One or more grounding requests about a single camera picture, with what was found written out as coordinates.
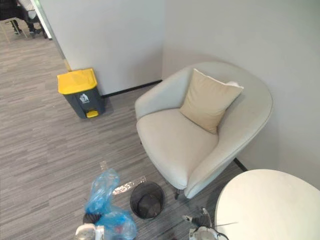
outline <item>plastic bag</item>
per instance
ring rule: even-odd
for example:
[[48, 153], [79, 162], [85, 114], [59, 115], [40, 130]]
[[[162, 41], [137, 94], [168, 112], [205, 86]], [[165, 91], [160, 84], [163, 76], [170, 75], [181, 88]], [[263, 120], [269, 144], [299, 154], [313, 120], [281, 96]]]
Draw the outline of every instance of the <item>plastic bag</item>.
[[92, 184], [90, 199], [85, 205], [88, 214], [101, 214], [96, 226], [104, 226], [106, 240], [132, 240], [136, 224], [128, 211], [112, 205], [112, 192], [120, 180], [112, 168], [100, 174]]

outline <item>wastebasket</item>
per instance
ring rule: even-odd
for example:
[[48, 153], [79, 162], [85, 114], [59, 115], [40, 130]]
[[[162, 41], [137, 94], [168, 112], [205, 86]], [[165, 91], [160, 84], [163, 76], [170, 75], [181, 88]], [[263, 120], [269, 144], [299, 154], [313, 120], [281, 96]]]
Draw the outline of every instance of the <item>wastebasket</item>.
[[80, 118], [93, 118], [105, 112], [92, 68], [60, 74], [57, 79], [58, 92], [64, 95]]
[[130, 197], [131, 209], [141, 219], [154, 219], [165, 206], [165, 193], [152, 182], [140, 183], [134, 188]]

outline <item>baseboard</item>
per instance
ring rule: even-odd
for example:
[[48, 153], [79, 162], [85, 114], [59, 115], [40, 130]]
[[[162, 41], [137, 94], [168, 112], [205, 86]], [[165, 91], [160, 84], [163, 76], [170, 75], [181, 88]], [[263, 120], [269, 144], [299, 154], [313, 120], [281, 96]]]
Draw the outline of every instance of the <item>baseboard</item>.
[[125, 89], [125, 90], [116, 91], [116, 92], [113, 92], [113, 93], [102, 95], [101, 97], [102, 98], [108, 98], [108, 97], [111, 97], [111, 96], [114, 96], [114, 95], [124, 94], [124, 93], [130, 92], [130, 91], [136, 90], [136, 89], [141, 89], [141, 88], [145, 88], [145, 87], [148, 87], [148, 86], [151, 86], [151, 85], [155, 85], [155, 84], [158, 84], [160, 82], [162, 82], [162, 80], [152, 81], [152, 82], [149, 82], [149, 83], [146, 83], [146, 84], [142, 84], [142, 85], [139, 85], [139, 86], [135, 86], [135, 87], [131, 87], [131, 88], [128, 88], [128, 89]]
[[245, 167], [245, 165], [243, 165], [243, 164], [238, 160], [238, 158], [233, 159], [233, 161], [234, 161], [235, 164], [238, 165], [238, 167], [239, 167], [242, 171], [244, 171], [244, 172], [248, 171], [248, 169]]

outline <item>armchair leg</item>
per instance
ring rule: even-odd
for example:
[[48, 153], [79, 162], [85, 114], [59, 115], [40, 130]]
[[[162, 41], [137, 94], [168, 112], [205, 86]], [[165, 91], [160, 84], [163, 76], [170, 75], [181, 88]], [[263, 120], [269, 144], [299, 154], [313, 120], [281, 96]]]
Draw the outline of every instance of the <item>armchair leg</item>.
[[177, 200], [180, 194], [181, 194], [181, 190], [176, 188], [175, 194], [174, 194], [174, 199]]

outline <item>chair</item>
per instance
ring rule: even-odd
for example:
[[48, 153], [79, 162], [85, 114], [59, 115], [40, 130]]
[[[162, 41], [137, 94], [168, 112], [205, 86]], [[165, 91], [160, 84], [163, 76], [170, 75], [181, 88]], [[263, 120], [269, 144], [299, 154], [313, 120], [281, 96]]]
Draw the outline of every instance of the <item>chair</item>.
[[[17, 17], [12, 17], [12, 18], [8, 18], [8, 19], [1, 20], [1, 21], [0, 21], [0, 28], [1, 28], [4, 36], [5, 36], [6, 40], [8, 41], [8, 43], [10, 43], [10, 40], [9, 40], [9, 37], [8, 37], [8, 35], [7, 35], [7, 33], [6, 33], [6, 30], [5, 30], [4, 26], [2, 25], [2, 23], [4, 23], [4, 24], [11, 23], [11, 24], [14, 26], [14, 28], [15, 28], [16, 32], [18, 33], [18, 35], [21, 35], [20, 32], [19, 32], [19, 30], [18, 30], [18, 26], [16, 26], [16, 25], [14, 24], [13, 20], [20, 21], [20, 19], [18, 19]], [[21, 29], [21, 31], [22, 31], [24, 37], [25, 37], [25, 38], [28, 38], [27, 35], [26, 35], [26, 33], [25, 33], [25, 31], [24, 31], [23, 29]]]
[[[186, 117], [184, 102], [192, 69], [244, 87], [211, 134]], [[223, 62], [203, 62], [171, 75], [135, 102], [137, 132], [150, 160], [177, 190], [192, 198], [212, 182], [267, 123], [273, 100], [266, 85]]]

